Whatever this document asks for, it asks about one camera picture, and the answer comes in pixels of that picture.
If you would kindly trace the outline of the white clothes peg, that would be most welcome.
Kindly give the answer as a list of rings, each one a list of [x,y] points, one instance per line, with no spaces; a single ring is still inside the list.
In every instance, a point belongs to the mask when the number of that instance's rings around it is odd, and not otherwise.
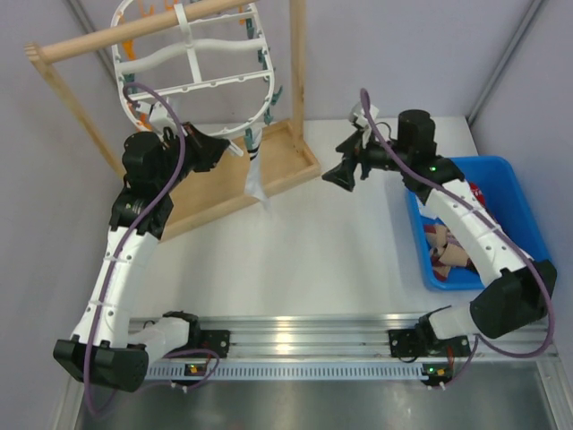
[[[242,157],[244,155],[244,151],[232,141],[228,141],[227,151],[235,157]]]

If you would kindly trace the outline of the white sock black stripes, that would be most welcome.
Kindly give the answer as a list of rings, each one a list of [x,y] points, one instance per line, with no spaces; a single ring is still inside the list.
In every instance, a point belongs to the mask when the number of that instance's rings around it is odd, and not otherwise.
[[[271,216],[271,203],[264,190],[262,182],[261,144],[254,149],[248,149],[246,147],[250,159],[250,165],[245,179],[244,193],[256,199],[262,205],[265,212]]]

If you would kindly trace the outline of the white plastic sock hanger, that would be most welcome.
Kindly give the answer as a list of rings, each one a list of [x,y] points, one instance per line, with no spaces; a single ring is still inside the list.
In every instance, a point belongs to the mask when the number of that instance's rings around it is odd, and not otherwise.
[[[178,2],[165,4],[165,7],[168,10],[175,11],[177,15],[177,24],[171,29],[181,35],[179,41],[163,47],[148,56],[137,57],[134,61],[127,59],[121,45],[122,42],[116,43],[111,47],[118,95],[122,103],[124,103],[125,114],[135,125],[136,129],[143,132],[149,131],[139,123],[139,115],[135,112],[135,109],[140,101],[152,104],[155,103],[155,99],[148,92],[140,92],[132,87],[128,88],[127,92],[123,92],[123,90],[126,89],[128,83],[135,81],[138,73],[156,68],[166,61],[179,56],[184,56],[187,59],[188,71],[192,80],[184,84],[157,89],[156,92],[161,97],[169,99],[171,96],[183,96],[196,90],[216,89],[223,85],[261,79],[268,85],[268,94],[262,101],[259,111],[248,117],[241,125],[234,128],[224,127],[215,132],[214,135],[216,137],[228,137],[238,133],[245,133],[247,128],[252,127],[259,120],[262,120],[265,125],[270,125],[274,121],[274,117],[271,114],[273,106],[269,102],[272,93],[277,90],[275,88],[275,68],[272,66],[269,46],[261,27],[261,20],[256,5],[248,3],[245,6],[240,6],[236,13],[215,13],[211,17],[195,21],[190,21],[184,17],[184,7]],[[194,28],[230,21],[240,21],[245,25],[247,39],[197,39],[192,34]],[[254,52],[257,54],[261,69],[254,72],[226,74],[222,77],[208,79],[202,75],[197,57],[197,53],[204,50],[235,54]]]

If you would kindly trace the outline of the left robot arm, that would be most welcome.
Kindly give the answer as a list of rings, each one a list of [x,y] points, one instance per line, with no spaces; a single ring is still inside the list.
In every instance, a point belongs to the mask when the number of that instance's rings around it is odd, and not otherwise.
[[[138,132],[124,142],[124,186],[113,206],[102,266],[80,322],[53,356],[78,382],[135,392],[149,366],[175,352],[197,353],[202,344],[197,316],[170,311],[130,335],[134,301],[148,261],[174,208],[170,192],[192,173],[211,171],[230,142],[190,123],[176,135]]]

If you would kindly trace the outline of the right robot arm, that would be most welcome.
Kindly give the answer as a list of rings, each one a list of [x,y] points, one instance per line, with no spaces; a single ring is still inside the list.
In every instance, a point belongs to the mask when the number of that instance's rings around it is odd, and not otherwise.
[[[415,326],[420,349],[439,355],[450,339],[466,335],[490,345],[494,339],[546,318],[545,339],[531,354],[543,353],[555,330],[552,290],[557,272],[553,264],[535,260],[516,245],[477,201],[458,165],[438,154],[435,123],[428,112],[410,109],[400,113],[394,139],[382,136],[375,116],[374,107],[358,104],[353,108],[349,120],[355,131],[337,146],[342,159],[323,174],[323,180],[352,191],[357,169],[362,179],[374,169],[397,171],[406,189],[453,233],[484,286],[466,305],[422,316]]]

